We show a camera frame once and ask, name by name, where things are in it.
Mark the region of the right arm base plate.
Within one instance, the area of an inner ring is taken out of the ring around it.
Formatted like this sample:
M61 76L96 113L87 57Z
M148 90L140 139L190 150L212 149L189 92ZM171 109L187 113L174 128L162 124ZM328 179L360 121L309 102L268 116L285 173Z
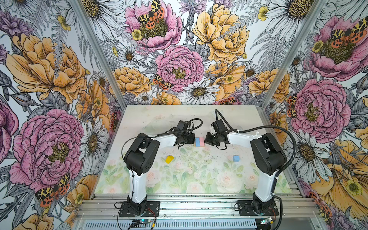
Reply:
M278 216L279 210L274 200L268 202L239 200L236 210L240 216Z

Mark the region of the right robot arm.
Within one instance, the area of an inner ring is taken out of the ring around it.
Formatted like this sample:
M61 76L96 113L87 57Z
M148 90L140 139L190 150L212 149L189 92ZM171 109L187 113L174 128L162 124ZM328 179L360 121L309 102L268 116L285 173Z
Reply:
M217 120L211 124L211 131L206 134L205 138L205 143L211 146L219 147L224 143L225 148L228 145L238 145L252 150L255 164L259 169L259 176L250 207L257 215L264 214L268 208L273 206L278 176L287 162L284 151L271 133L250 134L250 132L264 128L266 126L242 131L230 130L222 120Z

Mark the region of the yellow wood block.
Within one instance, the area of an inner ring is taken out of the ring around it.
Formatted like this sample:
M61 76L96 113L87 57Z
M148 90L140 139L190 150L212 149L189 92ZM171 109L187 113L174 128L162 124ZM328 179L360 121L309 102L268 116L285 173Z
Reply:
M170 155L170 156L167 156L167 157L166 157L165 162L166 162L167 164L170 164L173 160L174 160L174 157Z

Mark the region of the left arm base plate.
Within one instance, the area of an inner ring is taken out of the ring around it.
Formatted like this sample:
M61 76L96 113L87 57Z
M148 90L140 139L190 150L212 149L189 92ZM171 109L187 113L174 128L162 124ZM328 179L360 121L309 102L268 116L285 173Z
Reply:
M160 213L160 201L147 201L142 204L123 202L119 208L120 218L131 217L158 217Z

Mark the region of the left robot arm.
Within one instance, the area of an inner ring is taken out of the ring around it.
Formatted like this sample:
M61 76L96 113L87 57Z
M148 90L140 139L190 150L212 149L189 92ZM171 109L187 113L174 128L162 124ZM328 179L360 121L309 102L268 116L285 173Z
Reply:
M143 216L147 208L148 195L146 191L147 173L154 164L160 149L195 143L194 119L189 121L180 120L176 127L165 133L153 136L144 133L132 138L133 142L126 153L122 153L123 160L130 174L130 192L127 197L127 211L135 216Z

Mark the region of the pink wood block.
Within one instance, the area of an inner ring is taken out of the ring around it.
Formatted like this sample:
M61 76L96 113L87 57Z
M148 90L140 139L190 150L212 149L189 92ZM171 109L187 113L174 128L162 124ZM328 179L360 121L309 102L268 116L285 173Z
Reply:
M203 137L199 137L199 146L204 147L205 146L205 139Z

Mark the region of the blue long wood block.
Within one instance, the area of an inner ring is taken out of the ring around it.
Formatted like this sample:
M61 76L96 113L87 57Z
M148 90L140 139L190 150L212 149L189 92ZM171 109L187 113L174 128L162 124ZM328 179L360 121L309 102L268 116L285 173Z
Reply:
M200 138L195 138L195 146L200 147L201 146L201 140Z

